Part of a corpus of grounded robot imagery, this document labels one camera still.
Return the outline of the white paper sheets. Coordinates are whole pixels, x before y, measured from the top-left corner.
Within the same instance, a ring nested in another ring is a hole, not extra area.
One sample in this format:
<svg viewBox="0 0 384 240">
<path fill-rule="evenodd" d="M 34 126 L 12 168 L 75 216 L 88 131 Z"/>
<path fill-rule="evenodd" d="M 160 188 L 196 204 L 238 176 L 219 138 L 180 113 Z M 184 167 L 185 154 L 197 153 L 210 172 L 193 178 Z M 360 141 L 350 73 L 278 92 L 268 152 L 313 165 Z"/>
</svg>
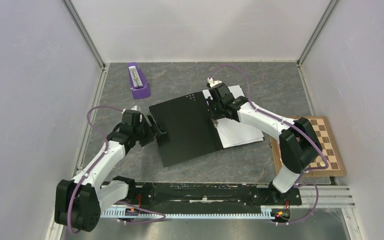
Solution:
<svg viewBox="0 0 384 240">
<path fill-rule="evenodd" d="M 221 146 L 217 147 L 218 150 L 264 140 L 263 132 L 256 127 L 228 118 L 218 119 L 217 121 L 218 126 L 214 128 L 210 119 L 212 128 L 215 130 L 215 139 L 221 143 Z"/>
</svg>

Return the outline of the black folder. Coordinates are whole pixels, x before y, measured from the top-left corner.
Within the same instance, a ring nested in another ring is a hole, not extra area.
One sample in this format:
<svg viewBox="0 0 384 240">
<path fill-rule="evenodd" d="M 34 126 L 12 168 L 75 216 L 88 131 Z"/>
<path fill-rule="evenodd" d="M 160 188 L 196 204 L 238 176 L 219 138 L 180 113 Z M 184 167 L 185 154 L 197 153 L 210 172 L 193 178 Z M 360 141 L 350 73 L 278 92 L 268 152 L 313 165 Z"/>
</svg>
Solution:
<svg viewBox="0 0 384 240">
<path fill-rule="evenodd" d="M 156 138 L 165 168 L 224 149 L 201 91 L 151 105 L 149 112 L 166 132 Z"/>
</svg>

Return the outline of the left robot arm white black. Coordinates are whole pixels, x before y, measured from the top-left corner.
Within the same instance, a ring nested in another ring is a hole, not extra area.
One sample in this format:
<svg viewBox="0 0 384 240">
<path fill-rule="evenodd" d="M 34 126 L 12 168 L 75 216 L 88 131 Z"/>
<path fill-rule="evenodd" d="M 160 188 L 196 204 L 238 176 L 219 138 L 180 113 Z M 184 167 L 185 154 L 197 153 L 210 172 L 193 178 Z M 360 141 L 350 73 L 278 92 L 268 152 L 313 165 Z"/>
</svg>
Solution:
<svg viewBox="0 0 384 240">
<path fill-rule="evenodd" d="M 115 165 L 139 144 L 144 147 L 166 134 L 151 113 L 143 114 L 137 106 L 121 111 L 121 122 L 109 134 L 102 133 L 102 148 L 91 162 L 70 180 L 61 180 L 55 193 L 54 221 L 75 235 L 91 232 L 100 215 L 114 204 L 129 206 L 133 213 L 143 212 L 139 205 L 136 182 L 116 176 L 105 181 Z"/>
</svg>

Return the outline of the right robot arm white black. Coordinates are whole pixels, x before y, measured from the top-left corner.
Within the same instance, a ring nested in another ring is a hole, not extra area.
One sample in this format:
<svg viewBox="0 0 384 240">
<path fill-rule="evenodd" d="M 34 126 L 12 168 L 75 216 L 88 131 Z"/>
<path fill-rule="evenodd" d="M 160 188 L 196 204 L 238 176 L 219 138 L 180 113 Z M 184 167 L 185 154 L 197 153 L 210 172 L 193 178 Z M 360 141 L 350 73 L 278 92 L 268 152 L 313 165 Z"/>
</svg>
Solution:
<svg viewBox="0 0 384 240">
<path fill-rule="evenodd" d="M 207 98 L 209 114 L 213 120 L 234 120 L 257 128 L 274 138 L 279 146 L 282 167 L 269 184 L 269 199 L 282 204 L 289 191 L 323 150 L 311 121 L 284 117 L 257 106 L 247 97 L 235 97 L 220 80 L 207 79 L 210 96 Z"/>
</svg>

